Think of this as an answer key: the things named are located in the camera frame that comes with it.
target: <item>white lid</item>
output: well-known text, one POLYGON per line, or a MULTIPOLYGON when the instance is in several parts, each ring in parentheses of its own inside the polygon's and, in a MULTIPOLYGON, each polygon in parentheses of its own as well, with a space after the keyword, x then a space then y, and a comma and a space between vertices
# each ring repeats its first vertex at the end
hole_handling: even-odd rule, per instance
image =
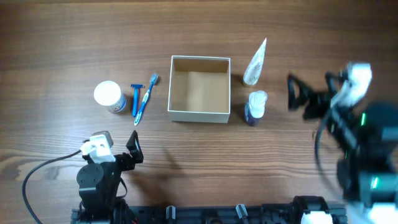
POLYGON ((112 81, 104 81, 95 88, 94 99, 103 106, 111 106, 119 101, 121 93, 118 84, 112 81))
POLYGON ((267 93, 262 90, 250 93, 249 105, 253 118, 261 118, 264 115, 267 99, 267 93))

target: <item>white box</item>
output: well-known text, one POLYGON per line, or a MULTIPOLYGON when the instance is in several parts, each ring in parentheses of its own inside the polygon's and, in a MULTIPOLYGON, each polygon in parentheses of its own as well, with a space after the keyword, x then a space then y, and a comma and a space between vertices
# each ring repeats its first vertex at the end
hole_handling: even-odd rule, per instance
POLYGON ((227 123, 231 59, 173 55, 167 111, 172 121, 227 123))

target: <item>toothbrush head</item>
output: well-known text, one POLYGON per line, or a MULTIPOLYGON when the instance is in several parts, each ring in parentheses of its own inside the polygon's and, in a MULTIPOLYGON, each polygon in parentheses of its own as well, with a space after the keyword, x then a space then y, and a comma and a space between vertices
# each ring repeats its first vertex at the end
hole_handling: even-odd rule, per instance
POLYGON ((156 85, 157 81, 159 79, 159 76, 154 73, 151 77, 150 77, 150 84, 156 85))

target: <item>wooden table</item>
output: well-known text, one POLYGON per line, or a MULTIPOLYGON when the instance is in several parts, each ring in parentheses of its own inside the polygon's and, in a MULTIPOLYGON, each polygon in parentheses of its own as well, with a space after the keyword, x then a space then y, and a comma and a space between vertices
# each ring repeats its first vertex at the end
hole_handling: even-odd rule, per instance
MULTIPOLYGON (((115 154, 126 151, 134 129, 139 133, 144 163, 123 174, 130 205, 260 205, 287 203, 295 195, 334 200, 313 162, 317 122, 304 122, 303 110, 288 112, 286 76, 294 70, 321 90, 327 70, 366 61, 373 81, 362 105, 398 103, 396 4, 362 2, 0 6, 0 222, 32 223, 21 196, 26 174, 75 152, 101 130, 111 133, 115 154), (242 74, 265 37, 259 83, 243 87, 242 74), (231 58, 228 124, 169 120, 171 55, 231 58), (161 81, 137 127, 129 113, 111 114, 93 98, 104 80, 131 96, 130 84, 148 87, 153 72, 161 81), (252 128, 243 122, 243 104, 254 90, 265 90, 269 101, 264 119, 252 128)), ((323 150, 324 166, 334 179, 341 154, 332 139, 325 135, 324 141, 330 147, 323 150)), ((70 221, 80 202, 76 174, 84 165, 75 156, 31 177, 28 198, 44 223, 70 221)))

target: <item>toothbrush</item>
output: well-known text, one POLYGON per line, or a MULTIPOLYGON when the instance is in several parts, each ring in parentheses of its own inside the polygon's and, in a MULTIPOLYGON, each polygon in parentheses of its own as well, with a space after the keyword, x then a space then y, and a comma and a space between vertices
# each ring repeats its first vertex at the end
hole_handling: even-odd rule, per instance
POLYGON ((143 112, 144 112, 144 110, 145 110, 145 106, 146 106, 146 104, 148 103, 148 100, 149 100, 149 97, 150 97, 150 91, 152 90, 152 87, 153 87, 154 85, 156 85, 156 82, 157 82, 158 78, 159 78, 159 76, 158 76, 156 73, 154 73, 154 74, 150 77, 150 87, 149 87, 149 89, 147 90, 147 92, 145 93, 144 98, 142 99, 141 107, 139 108, 139 111, 138 111, 138 113, 137 113, 137 116, 136 116, 136 118, 135 118, 135 120, 134 120, 134 125, 135 125, 135 126, 137 126, 138 123, 139 123, 139 121, 141 120, 141 116, 142 116, 142 114, 143 114, 143 112))

